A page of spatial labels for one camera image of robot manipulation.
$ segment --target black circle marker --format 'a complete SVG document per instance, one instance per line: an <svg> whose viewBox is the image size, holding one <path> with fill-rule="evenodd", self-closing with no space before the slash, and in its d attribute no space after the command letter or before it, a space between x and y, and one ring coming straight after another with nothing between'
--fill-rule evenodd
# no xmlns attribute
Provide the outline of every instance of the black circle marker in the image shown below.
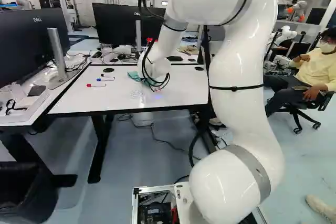
<svg viewBox="0 0 336 224"><path fill-rule="evenodd" d="M104 73L111 73L111 72L113 72L113 71L114 71L113 68L105 68L105 69L103 70Z"/></svg>

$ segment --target dark pants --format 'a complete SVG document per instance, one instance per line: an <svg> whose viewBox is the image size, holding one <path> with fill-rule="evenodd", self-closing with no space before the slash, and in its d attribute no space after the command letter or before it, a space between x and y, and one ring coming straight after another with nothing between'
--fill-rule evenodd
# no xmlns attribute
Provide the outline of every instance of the dark pants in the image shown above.
<svg viewBox="0 0 336 224"><path fill-rule="evenodd" d="M265 106L267 117L277 112L284 104L291 102L302 102L305 90L294 90L294 86L307 86L294 76L264 76L264 86L270 87L275 92L274 96Z"/></svg>

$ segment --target yellow shirt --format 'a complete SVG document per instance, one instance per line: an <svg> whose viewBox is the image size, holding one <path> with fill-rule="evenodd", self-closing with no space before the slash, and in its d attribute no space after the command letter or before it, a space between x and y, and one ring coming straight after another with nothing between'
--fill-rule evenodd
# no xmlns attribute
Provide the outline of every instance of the yellow shirt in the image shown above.
<svg viewBox="0 0 336 224"><path fill-rule="evenodd" d="M329 91L336 91L336 53L323 55L320 48L315 48L307 54L310 61L289 63L300 69L295 77L312 86L325 84Z"/></svg>

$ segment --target dell logo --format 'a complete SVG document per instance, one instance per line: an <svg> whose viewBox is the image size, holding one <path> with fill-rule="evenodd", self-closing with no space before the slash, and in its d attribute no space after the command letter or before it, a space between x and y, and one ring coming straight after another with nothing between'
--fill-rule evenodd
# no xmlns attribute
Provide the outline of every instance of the dell logo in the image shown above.
<svg viewBox="0 0 336 224"><path fill-rule="evenodd" d="M33 18L34 22L42 22L42 19L40 17L37 17L37 18Z"/></svg>

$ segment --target face mask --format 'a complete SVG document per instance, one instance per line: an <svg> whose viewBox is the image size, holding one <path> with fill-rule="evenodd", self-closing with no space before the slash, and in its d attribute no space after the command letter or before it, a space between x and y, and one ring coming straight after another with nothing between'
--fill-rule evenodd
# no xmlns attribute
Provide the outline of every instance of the face mask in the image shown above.
<svg viewBox="0 0 336 224"><path fill-rule="evenodd" d="M331 45L325 42L321 42L319 47L324 53L333 52L335 50L335 45Z"/></svg>

